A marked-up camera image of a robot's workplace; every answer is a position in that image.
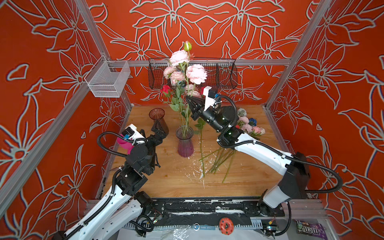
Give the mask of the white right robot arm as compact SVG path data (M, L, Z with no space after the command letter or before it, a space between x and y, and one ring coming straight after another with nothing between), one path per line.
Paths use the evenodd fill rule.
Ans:
M263 193L261 205L275 209L291 199L306 198L308 194L333 193L342 188L343 180L334 170L308 162L301 153L291 154L273 148L237 128L235 124L238 121L238 110L227 96L218 95L205 99L188 96L187 103L193 120L202 120L219 133L217 143L220 147L247 154L282 176L276 186ZM330 189L308 190L310 166L331 174L337 181L336 185Z

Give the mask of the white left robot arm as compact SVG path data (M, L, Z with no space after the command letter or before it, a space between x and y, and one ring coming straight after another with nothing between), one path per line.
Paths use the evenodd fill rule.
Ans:
M156 147L167 137L162 124L156 120L153 134L145 136L135 125L129 125L122 133L103 132L97 138L99 147L115 156L125 158L125 163L113 175L112 185L103 198L73 227L58 231L54 240L104 240L110 238L127 223L134 225L137 232L149 233L154 223L148 216L153 200L140 189L147 177L159 167ZM101 139L113 135L132 145L129 154L112 151Z

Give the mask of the pink peony stem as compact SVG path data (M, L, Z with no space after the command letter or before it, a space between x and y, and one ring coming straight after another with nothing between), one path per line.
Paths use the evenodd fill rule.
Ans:
M179 118L181 120L182 126L188 127L187 120L187 105L184 100L183 94L185 92L185 75L182 71L179 71L175 67L166 67L163 72L164 78L169 81L168 86L174 91L174 95L178 97L180 104Z
M173 52L169 59L169 67L175 67L182 71L185 75L185 92L183 94L184 100L187 105L187 120L188 127L190 124L191 110L186 101L186 96L193 96L200 98L199 87L207 79L207 71L202 65L196 64L190 66L192 60L192 44L188 41L184 42L183 48L179 51Z

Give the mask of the purple ribbed glass vase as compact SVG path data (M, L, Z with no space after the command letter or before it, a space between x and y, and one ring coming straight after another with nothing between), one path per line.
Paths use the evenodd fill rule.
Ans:
M176 131L176 137L179 140L178 154L183 158L188 158L194 153L192 137L194 131L191 127L180 126Z

